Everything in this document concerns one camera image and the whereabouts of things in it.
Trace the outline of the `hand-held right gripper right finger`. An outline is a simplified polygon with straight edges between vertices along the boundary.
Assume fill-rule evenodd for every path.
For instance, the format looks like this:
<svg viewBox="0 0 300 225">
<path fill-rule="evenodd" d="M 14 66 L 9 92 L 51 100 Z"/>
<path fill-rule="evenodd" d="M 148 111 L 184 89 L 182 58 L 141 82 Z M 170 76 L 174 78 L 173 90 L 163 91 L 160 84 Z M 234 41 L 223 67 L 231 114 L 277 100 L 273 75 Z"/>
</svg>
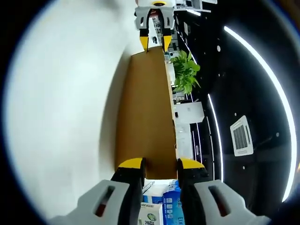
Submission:
<svg viewBox="0 0 300 225">
<path fill-rule="evenodd" d="M 212 180 L 198 161 L 177 160 L 180 201 L 187 225 L 268 225 L 246 208 L 244 198 L 221 180 Z"/>
</svg>

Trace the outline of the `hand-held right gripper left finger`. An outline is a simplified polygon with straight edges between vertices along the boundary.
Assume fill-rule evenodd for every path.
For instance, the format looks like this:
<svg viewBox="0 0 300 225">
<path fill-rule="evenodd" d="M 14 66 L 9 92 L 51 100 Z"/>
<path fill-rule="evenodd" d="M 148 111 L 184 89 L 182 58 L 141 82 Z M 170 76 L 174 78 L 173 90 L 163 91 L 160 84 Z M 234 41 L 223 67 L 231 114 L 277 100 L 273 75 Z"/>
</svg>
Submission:
<svg viewBox="0 0 300 225">
<path fill-rule="evenodd" d="M 77 207 L 51 225 L 136 225 L 143 200 L 145 158 L 132 158 L 119 165 L 110 180 L 87 191 Z"/>
</svg>

